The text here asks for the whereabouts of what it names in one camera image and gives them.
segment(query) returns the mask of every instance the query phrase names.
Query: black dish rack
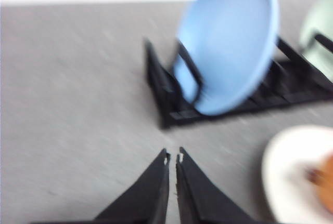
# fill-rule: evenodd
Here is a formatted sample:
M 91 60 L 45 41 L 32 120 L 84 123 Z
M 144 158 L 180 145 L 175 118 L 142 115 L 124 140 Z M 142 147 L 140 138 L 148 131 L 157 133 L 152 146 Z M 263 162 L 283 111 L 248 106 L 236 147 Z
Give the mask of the black dish rack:
M 319 42 L 333 53 L 333 42 L 324 35 L 315 34 L 310 45 L 314 42 Z M 212 121 L 230 115 L 333 99 L 333 83 L 321 71 L 281 38 L 278 38 L 277 47 L 288 59 L 273 61 L 262 83 L 241 105 L 227 113 L 208 116 L 201 114 L 194 107 L 200 100 L 204 80 L 183 44 L 178 43 L 176 57 L 179 55 L 185 61 L 198 84 L 196 97 L 191 103 L 182 95 L 181 87 L 173 75 L 173 64 L 169 69 L 162 67 L 153 45 L 145 40 L 146 78 L 160 113 L 160 127 L 165 129 L 173 125 Z

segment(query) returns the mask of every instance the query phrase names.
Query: plate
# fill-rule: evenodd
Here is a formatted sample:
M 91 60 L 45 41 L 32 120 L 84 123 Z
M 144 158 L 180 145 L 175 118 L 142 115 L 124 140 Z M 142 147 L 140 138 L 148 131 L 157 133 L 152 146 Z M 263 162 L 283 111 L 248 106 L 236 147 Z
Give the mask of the plate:
M 203 77 L 195 108 L 218 115 L 241 104 L 267 73 L 278 31 L 277 0 L 196 0 L 185 13 L 178 39 Z M 188 102 L 197 85 L 178 57 L 174 75 Z
M 280 132 L 266 147 L 262 181 L 271 211 L 278 222 L 332 224 L 319 201 L 306 169 L 317 167 L 333 152 L 333 128 L 297 126 Z
M 303 56 L 333 82 L 333 54 L 320 43 L 308 47 L 313 36 L 320 32 L 333 40 L 333 0 L 320 0 L 309 12 L 302 27 L 300 46 Z

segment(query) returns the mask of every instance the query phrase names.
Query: brown food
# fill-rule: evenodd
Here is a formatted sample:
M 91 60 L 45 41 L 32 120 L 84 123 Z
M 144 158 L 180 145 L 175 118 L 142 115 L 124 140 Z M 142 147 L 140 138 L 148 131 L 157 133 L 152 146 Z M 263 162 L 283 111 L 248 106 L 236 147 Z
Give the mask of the brown food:
M 308 173 L 308 179 L 316 185 L 321 203 L 333 213 L 333 154 L 318 169 Z

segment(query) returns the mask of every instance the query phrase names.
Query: light blue bowl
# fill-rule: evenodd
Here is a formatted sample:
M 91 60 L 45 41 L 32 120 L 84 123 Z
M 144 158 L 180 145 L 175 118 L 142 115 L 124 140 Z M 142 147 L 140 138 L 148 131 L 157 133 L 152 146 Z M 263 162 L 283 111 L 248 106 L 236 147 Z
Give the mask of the light blue bowl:
M 203 77 L 195 108 L 205 115 L 240 105 L 265 76 L 277 40 L 277 0 L 196 0 L 185 14 L 178 39 Z M 174 75 L 186 101 L 197 84 L 178 57 Z

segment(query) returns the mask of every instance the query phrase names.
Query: gray table surface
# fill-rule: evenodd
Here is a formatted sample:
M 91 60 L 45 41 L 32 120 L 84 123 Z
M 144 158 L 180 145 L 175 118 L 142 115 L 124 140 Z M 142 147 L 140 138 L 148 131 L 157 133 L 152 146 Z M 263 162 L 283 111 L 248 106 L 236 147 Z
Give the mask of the gray table surface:
M 294 47 L 315 2 L 280 0 L 281 36 Z M 159 130 L 142 40 L 150 38 L 163 61 L 170 60 L 185 5 L 1 8 L 3 223 L 92 219 L 163 147 L 172 153 L 166 222 L 179 223 L 179 146 L 249 215 L 272 220 L 260 175 L 265 145 L 289 126 L 333 126 L 333 105 Z

